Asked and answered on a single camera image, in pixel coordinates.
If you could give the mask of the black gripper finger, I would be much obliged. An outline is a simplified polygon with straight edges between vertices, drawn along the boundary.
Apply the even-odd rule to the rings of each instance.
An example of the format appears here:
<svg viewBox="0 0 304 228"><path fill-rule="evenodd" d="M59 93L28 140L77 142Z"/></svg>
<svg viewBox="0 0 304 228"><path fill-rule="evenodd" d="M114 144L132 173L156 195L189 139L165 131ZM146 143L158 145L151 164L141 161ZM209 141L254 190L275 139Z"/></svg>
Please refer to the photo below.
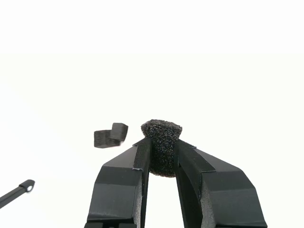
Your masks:
<svg viewBox="0 0 304 228"><path fill-rule="evenodd" d="M86 226L143 228L152 142L144 138L106 162L96 178Z"/></svg>
<svg viewBox="0 0 304 228"><path fill-rule="evenodd" d="M267 227L256 188L240 168L182 140L174 153L184 227Z"/></svg>

